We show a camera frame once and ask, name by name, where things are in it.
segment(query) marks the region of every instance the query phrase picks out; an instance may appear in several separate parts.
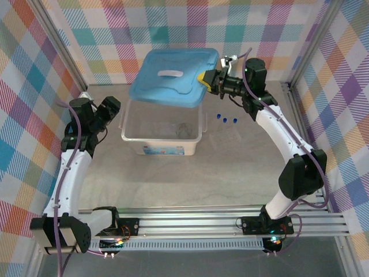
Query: blue lid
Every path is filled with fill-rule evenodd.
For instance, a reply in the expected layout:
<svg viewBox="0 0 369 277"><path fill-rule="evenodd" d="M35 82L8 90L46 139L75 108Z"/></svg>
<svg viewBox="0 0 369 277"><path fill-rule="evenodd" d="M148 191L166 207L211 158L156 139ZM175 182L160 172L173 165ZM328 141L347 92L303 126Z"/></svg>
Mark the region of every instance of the blue lid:
<svg viewBox="0 0 369 277"><path fill-rule="evenodd" d="M152 50L132 83L129 96L162 105L197 107L206 92L197 76L214 69L218 58L218 52L212 48Z"/></svg>

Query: plastic storage bin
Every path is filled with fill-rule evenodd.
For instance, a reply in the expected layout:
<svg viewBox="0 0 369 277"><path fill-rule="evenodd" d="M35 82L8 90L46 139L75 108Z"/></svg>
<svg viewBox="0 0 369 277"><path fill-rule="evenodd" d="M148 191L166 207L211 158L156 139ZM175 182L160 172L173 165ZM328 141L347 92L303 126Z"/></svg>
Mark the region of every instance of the plastic storage bin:
<svg viewBox="0 0 369 277"><path fill-rule="evenodd" d="M183 108L129 100L122 124L123 140L140 155L193 155L205 131L201 104Z"/></svg>

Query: wire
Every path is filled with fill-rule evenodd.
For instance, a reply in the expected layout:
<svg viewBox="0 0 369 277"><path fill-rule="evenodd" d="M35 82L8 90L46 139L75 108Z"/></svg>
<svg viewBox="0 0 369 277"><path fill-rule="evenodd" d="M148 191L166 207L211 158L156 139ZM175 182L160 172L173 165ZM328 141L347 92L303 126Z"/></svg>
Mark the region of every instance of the wire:
<svg viewBox="0 0 369 277"><path fill-rule="evenodd" d="M259 101L261 105L264 106L264 108L266 108L271 114L273 114L276 117L276 120L280 121L283 125L283 127L285 127L286 131L291 135L291 137L294 139L294 141L296 142L296 144L298 145L298 147L300 147L306 154L307 156L312 160L312 162L315 164L315 166L317 167L320 176L322 177L323 180L323 186L325 188L325 199L324 199L324 203L321 205L315 205L313 203L310 203L306 200L300 199L299 201L307 204L313 208L317 208L317 209L321 209L324 208L325 206L327 206L328 204L328 200L329 200L329 188L328 188L328 182L326 179L326 176L323 172L322 167L320 166L320 164L318 163L318 161L316 160L316 158L310 153L310 151L308 149L306 149L306 147L301 143L301 141L296 137L296 135L294 134L294 132L291 130L291 128L288 126L288 124L283 120L283 118L281 118L271 107L269 107L264 101L259 100L259 98L251 91L250 87L248 86L248 83L246 81L246 74L245 74L245 69L246 69L246 61L247 61L247 56L249 55L249 53L251 52L252 48L250 47L247 52L242 55L242 57L244 57L244 63L242 66L242 80L243 80L243 84L246 87L247 92L256 100Z"/></svg>
<svg viewBox="0 0 369 277"><path fill-rule="evenodd" d="M299 231L297 232L295 239L286 248L280 250L278 252L278 254L283 254L286 251L288 251L288 249L290 249L292 247L292 245L294 245L296 243L296 241L298 240L299 236L301 235L301 231L302 231L302 218L301 218L301 216L299 216L298 214L290 214L289 216L291 216L291 217L292 216L296 216L299 219L299 221L300 221Z"/></svg>
<svg viewBox="0 0 369 277"><path fill-rule="evenodd" d="M123 227L121 227L121 228L123 230L123 235L124 235L125 239L126 240L129 240L130 237L131 237L131 230L127 226L125 226L125 225ZM125 232L125 230L123 228L126 228L128 230L128 238L126 238L126 232Z"/></svg>
<svg viewBox="0 0 369 277"><path fill-rule="evenodd" d="M239 219L241 219L241 223L242 223L242 218L241 218L241 217L237 218L237 219L236 219L236 227L237 227L238 229L241 229L241 230L242 230L242 227L238 226L238 224L237 224L237 220L239 220Z"/></svg>
<svg viewBox="0 0 369 277"><path fill-rule="evenodd" d="M73 110L73 108L69 104L67 104L67 103L65 103L61 100L57 100L57 105L69 109L70 113L73 115L74 119L76 120L77 130L78 130L76 146L74 147L73 152L70 155L70 158L69 158L69 160L66 164L66 167L63 170L63 173L62 173L62 175L60 177L60 180L58 182L57 191L55 192L54 236L55 236L55 243L57 245L57 251L58 251L58 276L62 277L63 276L63 268L65 269L66 264L69 261L69 259L68 259L69 257L67 257L67 259L65 261L65 264L62 265L62 246L61 246L61 243L60 243L59 228L58 228L59 195L60 195L60 191L62 189L62 185L63 185L63 181L65 179L65 176L66 176L67 172L69 171L70 165L71 165L71 163L74 159L74 156L76 155L76 153L78 151L78 147L80 146L82 129L81 129L81 122L80 122L80 119L78 118L77 113Z"/></svg>
<svg viewBox="0 0 369 277"><path fill-rule="evenodd" d="M105 136L97 143L97 144L99 144L100 142L102 142L105 138L106 138L106 136L108 135L108 128L106 128L105 127Z"/></svg>
<svg viewBox="0 0 369 277"><path fill-rule="evenodd" d="M243 106L241 104L237 103L233 98L231 98L231 95L230 94L228 94L228 97L229 97L230 101L232 101L233 103L235 103L237 106L243 108Z"/></svg>

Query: plaid fabric backdrop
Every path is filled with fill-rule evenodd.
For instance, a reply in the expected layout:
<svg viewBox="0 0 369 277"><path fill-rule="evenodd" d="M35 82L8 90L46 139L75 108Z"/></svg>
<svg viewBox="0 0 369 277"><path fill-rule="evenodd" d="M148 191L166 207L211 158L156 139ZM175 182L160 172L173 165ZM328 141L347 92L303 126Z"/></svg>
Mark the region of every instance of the plaid fabric backdrop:
<svg viewBox="0 0 369 277"><path fill-rule="evenodd" d="M298 84L315 146L328 155L331 202L369 276L369 0L346 0Z"/></svg>
<svg viewBox="0 0 369 277"><path fill-rule="evenodd" d="M43 2L86 81L119 84L132 83L151 49L169 47L211 47L220 55L243 54L252 47L251 56L266 62L268 78L280 80L285 70L291 71L298 57L299 51L292 54L295 47L306 47L310 42L309 29L305 33L303 30L314 27L311 12L322 5L327 7L329 1ZM236 70L240 75L241 63Z"/></svg>
<svg viewBox="0 0 369 277"><path fill-rule="evenodd" d="M26 0L0 0L0 276L20 276L29 224L55 185L70 120L54 106L79 95Z"/></svg>

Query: purple cable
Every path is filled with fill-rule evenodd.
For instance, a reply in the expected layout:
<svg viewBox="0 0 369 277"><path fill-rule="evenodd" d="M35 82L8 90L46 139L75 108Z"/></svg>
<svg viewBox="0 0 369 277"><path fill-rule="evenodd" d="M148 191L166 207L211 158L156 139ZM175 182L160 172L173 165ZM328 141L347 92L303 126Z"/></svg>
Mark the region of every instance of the purple cable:
<svg viewBox="0 0 369 277"><path fill-rule="evenodd" d="M70 156L67 164L66 164L66 168L64 169L61 177L60 177L60 180L58 182L58 186L57 186L57 191L55 193L55 206L54 206L54 235L55 235L55 243L57 245L57 250L58 250L58 276L59 277L62 277L63 276L63 271L66 267L66 263L69 261L69 257L67 257L66 261L65 261L65 264L64 266L62 266L62 246L61 246L61 243L60 243L60 236L59 236L59 228L58 228L58 203L59 203L59 195L60 195L60 191L62 189L62 185L63 185L63 181L65 179L65 176L68 172L68 168L70 168L70 165L73 161L73 158L74 156L76 155L77 151L78 151L78 147L80 145L80 141L81 141L81 133L82 133L82 129L81 129L81 122L78 118L78 115L77 113L73 110L73 108L61 101L61 100L57 100L57 105L61 106L61 107L64 107L64 108L68 108L69 111L72 113L74 119L76 120L76 123L77 123L77 129L78 129L78 135L77 135L77 142L76 142L76 146L74 147L73 149L73 153L72 155Z"/></svg>
<svg viewBox="0 0 369 277"><path fill-rule="evenodd" d="M251 52L252 48L250 47L247 52L242 55L241 57L244 57L244 63L242 66L242 80L244 83L244 86L247 89L247 92L257 101L259 101L261 103L261 105L264 106L264 108L266 108L271 114L273 114L276 117L276 120L280 121L283 125L283 127L285 127L285 129L287 130L287 132L291 135L291 137L294 139L294 141L297 143L298 147L300 147L307 155L308 157L312 160L312 162L315 164L315 166L317 167L320 176L322 177L323 180L323 186L325 189L325 199L324 199L324 203L321 205L315 205L313 203L309 203L306 200L300 199L299 201L301 201L304 204L307 204L313 208L316 209L321 209L324 208L325 206L327 206L328 204L328 200L329 200L329 188L328 188L328 183L326 180L326 176L323 172L322 167L320 166L320 164L318 163L318 161L316 160L316 158L314 158L314 156L310 153L309 150L306 149L305 146L303 146L303 144L301 143L301 141L295 136L295 134L293 133L293 131L290 129L290 127L287 125L287 123L283 120L283 118L281 118L272 108L270 108L264 101L259 100L259 98L251 91L250 87L248 86L248 83L246 81L246 74L245 74L245 69L246 69L246 61L247 61L247 56L249 55L249 53Z"/></svg>

